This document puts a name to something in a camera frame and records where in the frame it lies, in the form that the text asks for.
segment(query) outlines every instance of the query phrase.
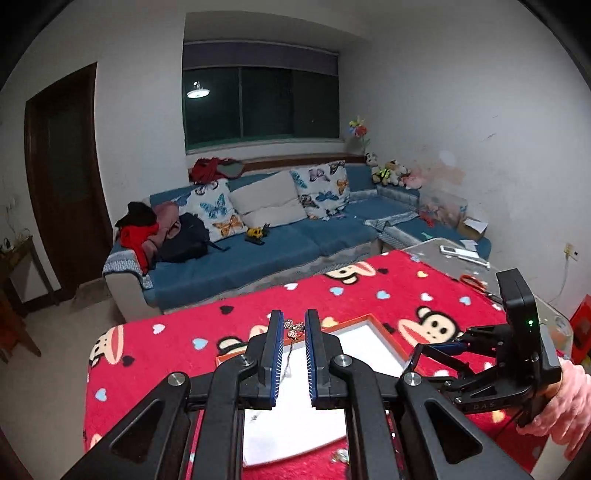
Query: white pillow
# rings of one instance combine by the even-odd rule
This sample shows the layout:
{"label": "white pillow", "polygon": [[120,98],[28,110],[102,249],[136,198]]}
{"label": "white pillow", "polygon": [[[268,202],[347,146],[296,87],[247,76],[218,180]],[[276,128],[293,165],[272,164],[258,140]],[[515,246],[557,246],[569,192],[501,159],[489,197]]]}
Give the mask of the white pillow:
{"label": "white pillow", "polygon": [[287,225],[306,218],[289,171],[245,185],[230,194],[232,204],[248,227]]}
{"label": "white pillow", "polygon": [[197,186],[183,205],[186,197],[183,195],[175,200],[179,204],[178,214],[197,215],[209,230],[209,239],[212,242],[246,232],[246,225],[230,201],[226,179]]}
{"label": "white pillow", "polygon": [[345,161],[290,171],[298,198],[311,219],[334,215],[349,203],[349,180]]}

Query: black metal frame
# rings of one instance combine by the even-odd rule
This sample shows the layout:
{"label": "black metal frame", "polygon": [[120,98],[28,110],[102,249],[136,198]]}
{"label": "black metal frame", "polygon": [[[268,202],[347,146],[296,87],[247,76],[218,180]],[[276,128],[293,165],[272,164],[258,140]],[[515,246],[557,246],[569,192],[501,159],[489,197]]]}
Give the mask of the black metal frame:
{"label": "black metal frame", "polygon": [[[531,317],[533,296],[519,272],[511,272],[499,274],[508,295],[507,325],[469,329],[452,343],[418,345],[400,380],[343,354],[338,337],[322,332],[318,313],[308,310],[311,403],[319,410],[344,408],[353,480],[531,478],[462,413],[525,406],[531,418],[543,408],[535,392],[560,379],[547,332],[537,323],[526,323],[533,329],[525,330],[519,324]],[[184,480],[199,421],[191,479],[238,480],[245,409],[275,406],[283,335],[283,315],[273,310],[268,332],[253,337],[243,355],[199,377],[170,374],[63,480]],[[449,355],[464,351],[494,356],[497,365],[474,374]],[[421,355],[454,368],[458,378],[423,378],[415,371]]]}

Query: electrical cable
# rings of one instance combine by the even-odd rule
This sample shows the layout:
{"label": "electrical cable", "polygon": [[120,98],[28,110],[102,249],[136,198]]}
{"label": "electrical cable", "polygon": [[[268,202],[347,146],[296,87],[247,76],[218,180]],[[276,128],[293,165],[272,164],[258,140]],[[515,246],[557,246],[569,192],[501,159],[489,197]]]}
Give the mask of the electrical cable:
{"label": "electrical cable", "polygon": [[550,304],[560,298],[560,296],[562,295],[562,292],[564,291],[564,286],[566,285],[566,278],[569,276],[569,256],[568,256],[568,254],[565,254],[564,257],[566,260],[564,262],[564,277],[562,279],[562,285],[560,287],[560,291],[559,291],[558,295],[556,295],[552,300],[550,300],[548,302]]}

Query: toy excavator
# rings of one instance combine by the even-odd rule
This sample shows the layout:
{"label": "toy excavator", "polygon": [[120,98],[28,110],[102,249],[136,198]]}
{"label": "toy excavator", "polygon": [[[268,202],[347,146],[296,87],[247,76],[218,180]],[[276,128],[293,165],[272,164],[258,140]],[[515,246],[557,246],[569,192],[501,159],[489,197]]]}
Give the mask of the toy excavator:
{"label": "toy excavator", "polygon": [[269,224],[266,223],[263,226],[257,226],[254,228],[249,228],[246,231],[246,236],[244,240],[250,242],[255,245],[265,245],[265,242],[262,241],[263,237],[269,235]]}

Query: stuffed animal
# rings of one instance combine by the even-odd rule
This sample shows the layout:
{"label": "stuffed animal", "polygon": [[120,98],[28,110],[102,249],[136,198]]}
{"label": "stuffed animal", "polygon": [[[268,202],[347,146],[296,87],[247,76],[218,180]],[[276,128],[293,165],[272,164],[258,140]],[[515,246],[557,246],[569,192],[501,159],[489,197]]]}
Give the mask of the stuffed animal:
{"label": "stuffed animal", "polygon": [[421,188],[423,186],[423,182],[424,179],[422,177],[419,177],[417,175],[409,175],[408,177],[403,177],[402,178],[402,183],[404,183],[404,186],[406,187],[407,190],[418,190],[419,188]]}
{"label": "stuffed animal", "polygon": [[385,168],[390,170],[390,175],[388,178],[388,183],[391,185],[399,185],[403,186],[403,176],[409,175],[410,171],[404,165],[398,163],[396,160],[391,160],[384,165]]}
{"label": "stuffed animal", "polygon": [[389,183],[389,181],[390,181],[390,175],[391,175],[391,174],[392,174],[392,170],[390,170],[390,169],[389,169],[389,168],[387,168],[387,167],[385,167],[385,168],[382,168],[382,170],[380,170],[380,171],[378,172],[378,175],[377,175],[377,177],[378,177],[378,179],[379,179],[380,183],[381,183],[381,184],[382,184],[384,187],[387,187],[387,186],[388,186],[388,183]]}
{"label": "stuffed animal", "polygon": [[380,183],[382,179],[379,176],[378,156],[374,152],[365,154],[365,164],[371,167],[371,179],[374,183]]}

